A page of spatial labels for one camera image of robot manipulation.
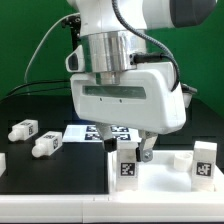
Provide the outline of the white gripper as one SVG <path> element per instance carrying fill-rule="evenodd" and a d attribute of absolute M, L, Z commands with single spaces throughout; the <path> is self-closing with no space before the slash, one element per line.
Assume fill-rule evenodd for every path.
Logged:
<path fill-rule="evenodd" d="M 98 85 L 91 73 L 75 74 L 71 89 L 79 118 L 99 122 L 96 129 L 105 151 L 117 150 L 110 124 L 139 130 L 138 162 L 153 159 L 158 134 L 175 132 L 186 122 L 181 86 L 170 62 L 139 64 L 121 73 L 118 85 Z"/>

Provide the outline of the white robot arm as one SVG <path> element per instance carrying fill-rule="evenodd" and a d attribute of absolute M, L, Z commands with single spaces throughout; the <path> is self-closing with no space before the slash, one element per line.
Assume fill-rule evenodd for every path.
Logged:
<path fill-rule="evenodd" d="M 171 51 L 145 34 L 201 24 L 218 0 L 67 0 L 81 19 L 82 43 L 66 58 L 77 115 L 96 123 L 106 151 L 118 148 L 111 127 L 139 132 L 137 159 L 153 158 L 160 134 L 181 129 L 197 92 L 180 82 Z"/>

